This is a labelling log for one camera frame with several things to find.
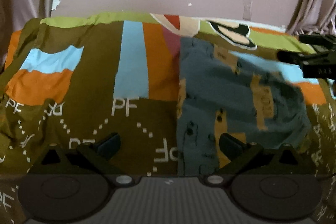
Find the ribbed panel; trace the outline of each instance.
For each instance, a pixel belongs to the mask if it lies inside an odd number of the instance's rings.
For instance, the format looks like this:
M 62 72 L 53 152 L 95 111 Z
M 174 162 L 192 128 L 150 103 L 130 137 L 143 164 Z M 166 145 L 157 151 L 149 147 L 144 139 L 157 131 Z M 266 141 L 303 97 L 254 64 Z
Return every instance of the ribbed panel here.
M 119 189 L 96 215 L 80 224 L 268 224 L 241 212 L 219 188 L 197 178 L 143 178 Z M 27 224 L 39 224 L 29 220 Z M 295 224 L 314 224 L 311 219 Z

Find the metal bolt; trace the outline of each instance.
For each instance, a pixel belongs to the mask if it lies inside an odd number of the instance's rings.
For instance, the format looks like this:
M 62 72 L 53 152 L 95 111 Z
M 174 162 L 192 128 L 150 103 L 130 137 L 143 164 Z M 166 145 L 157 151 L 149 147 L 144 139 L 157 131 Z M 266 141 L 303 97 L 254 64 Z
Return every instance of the metal bolt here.
M 211 184 L 220 184 L 224 181 L 224 178 L 217 175 L 212 175 L 208 177 L 208 182 Z
M 132 182 L 132 178 L 130 176 L 122 175 L 118 176 L 115 181 L 119 184 L 130 184 Z

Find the light blue patch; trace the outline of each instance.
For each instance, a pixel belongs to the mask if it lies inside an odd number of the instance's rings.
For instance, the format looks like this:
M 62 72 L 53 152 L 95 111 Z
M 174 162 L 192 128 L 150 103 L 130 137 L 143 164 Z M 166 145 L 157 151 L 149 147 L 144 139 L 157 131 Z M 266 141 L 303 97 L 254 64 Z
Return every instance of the light blue patch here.
M 114 98 L 148 98 L 148 68 L 142 22 L 124 21 Z
M 309 82 L 315 85 L 319 84 L 319 81 L 316 78 L 303 78 L 302 70 L 298 65 L 281 63 L 279 61 L 274 60 L 266 60 L 259 56 L 241 52 L 230 51 L 230 53 L 234 54 L 235 56 L 241 59 L 251 62 L 255 66 L 268 72 L 280 71 L 283 78 L 288 82 L 292 83 Z
M 65 69 L 73 71 L 81 59 L 83 49 L 84 47 L 76 48 L 70 45 L 61 52 L 48 54 L 38 48 L 33 48 L 20 69 L 26 69 L 29 72 L 37 70 L 47 74 L 62 72 Z

